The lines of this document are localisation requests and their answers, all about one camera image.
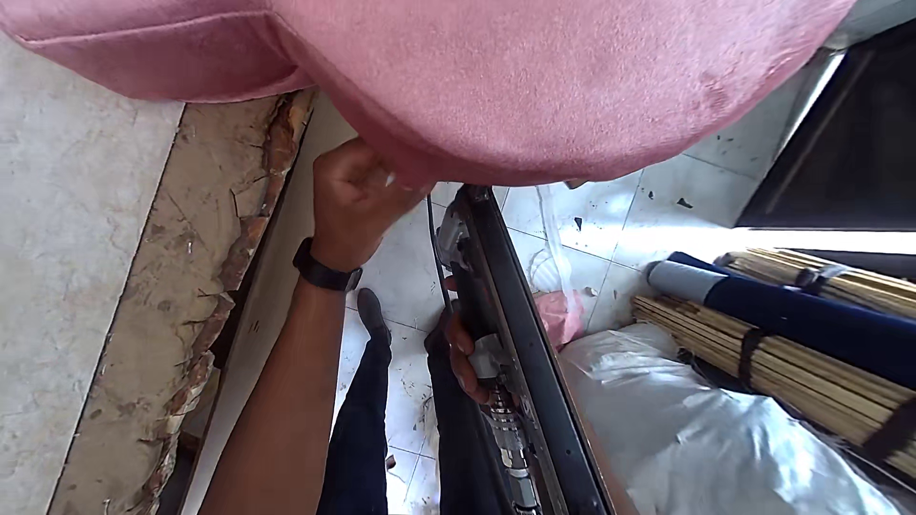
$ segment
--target rolled bamboo mat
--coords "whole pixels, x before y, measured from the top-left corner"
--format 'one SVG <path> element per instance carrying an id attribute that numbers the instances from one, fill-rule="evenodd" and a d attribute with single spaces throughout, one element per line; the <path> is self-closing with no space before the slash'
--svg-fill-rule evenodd
<path id="1" fill-rule="evenodd" d="M 763 248 L 729 252 L 725 263 L 728 269 L 773 284 L 794 284 L 806 268 L 820 270 L 831 266 L 838 264 L 801 252 Z M 916 284 L 859 268 L 847 268 L 836 277 L 826 279 L 819 294 L 825 299 L 916 318 Z"/>
<path id="2" fill-rule="evenodd" d="M 667 329 L 678 345 L 738 377 L 741 343 L 756 329 L 736 318 L 671 297 L 635 297 L 637 320 Z M 764 336 L 749 366 L 751 388 L 775 397 L 824 428 L 862 445 L 916 391 L 796 344 Z M 916 439 L 884 460 L 916 478 Z"/>

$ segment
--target pink cushion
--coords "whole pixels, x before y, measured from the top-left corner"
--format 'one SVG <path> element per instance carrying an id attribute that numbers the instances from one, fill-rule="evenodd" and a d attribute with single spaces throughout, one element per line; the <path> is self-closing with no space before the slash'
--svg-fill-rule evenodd
<path id="1" fill-rule="evenodd" d="M 21 44 L 127 96 L 317 82 L 402 178 L 607 180 L 734 121 L 854 0 L 5 0 Z"/>

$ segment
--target leg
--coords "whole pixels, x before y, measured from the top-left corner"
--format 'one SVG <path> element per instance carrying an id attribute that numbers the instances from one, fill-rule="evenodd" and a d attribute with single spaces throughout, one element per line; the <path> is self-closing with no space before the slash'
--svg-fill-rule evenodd
<path id="1" fill-rule="evenodd" d="M 458 386 L 445 334 L 434 330 L 425 345 L 439 428 L 442 515 L 515 513 L 497 468 L 501 462 L 493 434 L 476 402 Z"/>
<path id="2" fill-rule="evenodd" d="M 385 406 L 391 333 L 370 326 L 370 340 L 347 391 L 328 445 L 318 515 L 387 514 Z"/>

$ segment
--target black wristwatch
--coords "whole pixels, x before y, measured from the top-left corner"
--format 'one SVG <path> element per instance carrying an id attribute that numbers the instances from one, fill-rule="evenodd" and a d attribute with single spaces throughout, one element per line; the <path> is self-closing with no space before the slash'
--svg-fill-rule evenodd
<path id="1" fill-rule="evenodd" d="M 342 272 L 327 268 L 311 256 L 311 238 L 305 238 L 292 259 L 292 266 L 296 267 L 303 279 L 319 288 L 335 291 L 352 291 L 363 277 L 363 269 L 357 268 L 349 272 Z"/>

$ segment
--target white tile floor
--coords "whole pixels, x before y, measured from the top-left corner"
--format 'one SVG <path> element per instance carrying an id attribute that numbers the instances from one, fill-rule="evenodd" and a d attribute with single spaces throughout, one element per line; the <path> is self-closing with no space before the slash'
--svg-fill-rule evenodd
<path id="1" fill-rule="evenodd" d="M 552 186 L 573 287 L 596 292 L 596 297 L 584 297 L 588 333 L 631 321 L 630 299 L 649 292 L 642 277 L 648 263 L 674 250 L 709 259 L 731 249 L 735 240 L 727 228 L 775 159 L 801 86 L 801 80 L 789 80 L 744 118 L 673 159 L 572 191 L 563 184 Z M 458 187 L 442 183 L 433 190 L 437 224 Z M 495 192 L 529 276 L 532 259 L 546 245 L 538 194 L 534 188 L 497 187 Z M 442 309 L 442 297 L 426 209 L 424 201 L 392 227 L 366 264 L 360 285 L 376 292 L 393 334 L 386 417 L 389 452 L 397 461 L 388 472 L 392 514 L 433 513 L 438 498 L 435 445 L 429 444 L 424 423 L 430 418 L 424 417 L 424 401 L 431 387 L 422 341 Z M 354 298 L 348 306 L 355 307 Z M 336 407 L 344 400 L 367 337 L 349 309 Z"/>

